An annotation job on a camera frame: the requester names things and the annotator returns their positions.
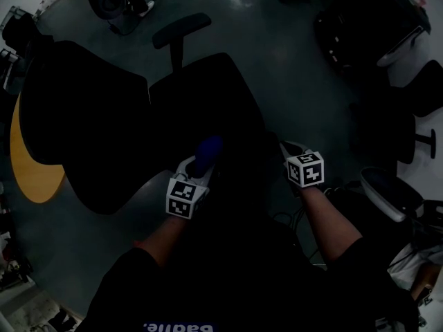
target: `floor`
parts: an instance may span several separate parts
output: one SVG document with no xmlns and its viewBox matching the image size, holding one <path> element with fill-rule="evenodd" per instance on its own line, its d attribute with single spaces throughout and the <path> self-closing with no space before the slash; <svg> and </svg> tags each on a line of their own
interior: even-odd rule
<svg viewBox="0 0 443 332">
<path fill-rule="evenodd" d="M 314 17 L 330 1 L 158 0 L 140 26 L 121 37 L 94 15 L 87 0 L 60 0 L 38 26 L 55 40 L 75 41 L 153 84 L 172 67 L 168 48 L 155 50 L 152 35 L 180 17 L 205 12 L 213 24 L 185 38 L 183 63 L 227 52 L 255 96 L 268 130 L 281 140 L 319 151 L 325 159 L 327 182 L 340 185 L 358 179 L 360 169 L 370 161 L 353 153 L 350 146 L 355 126 L 348 105 L 359 94 L 323 59 L 314 37 Z M 81 78 L 81 71 L 73 77 Z M 164 194 L 170 174 L 153 178 L 117 214 L 99 216 L 79 202 L 68 181 L 49 203 L 30 203 L 13 179 L 10 160 L 1 162 L 20 242 L 35 270 L 33 279 L 57 302 L 84 315 L 117 257 L 166 217 Z M 270 160 L 263 172 L 268 213 L 295 212 L 300 202 L 281 176 L 280 160 Z M 121 185 L 116 183 L 116 190 Z M 316 244 L 305 220 L 298 236 L 306 255 L 311 255 Z"/>
</svg>

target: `desk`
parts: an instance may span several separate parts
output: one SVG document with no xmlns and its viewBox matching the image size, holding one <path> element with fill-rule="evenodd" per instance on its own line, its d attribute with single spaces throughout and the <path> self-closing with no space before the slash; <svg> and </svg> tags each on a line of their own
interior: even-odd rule
<svg viewBox="0 0 443 332">
<path fill-rule="evenodd" d="M 44 203 L 58 191 L 64 179 L 61 165 L 43 165 L 34 161 L 21 137 L 19 122 L 20 96 L 15 104 L 10 133 L 12 170 L 23 194 L 34 203 Z"/>
</svg>

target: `shoe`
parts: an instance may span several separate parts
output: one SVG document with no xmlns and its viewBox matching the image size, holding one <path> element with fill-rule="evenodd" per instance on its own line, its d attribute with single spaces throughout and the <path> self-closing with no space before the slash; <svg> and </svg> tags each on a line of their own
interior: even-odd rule
<svg viewBox="0 0 443 332">
<path fill-rule="evenodd" d="M 147 3 L 147 10 L 146 10 L 145 12 L 141 12 L 141 13 L 137 14 L 138 17 L 140 17 L 140 18 L 142 19 L 144 16 L 146 16 L 147 13 L 148 13 L 150 10 L 152 10 L 152 8 L 154 7 L 154 4 L 155 4 L 155 3 L 154 3 L 153 1 L 149 1 L 149 2 Z"/>
</svg>

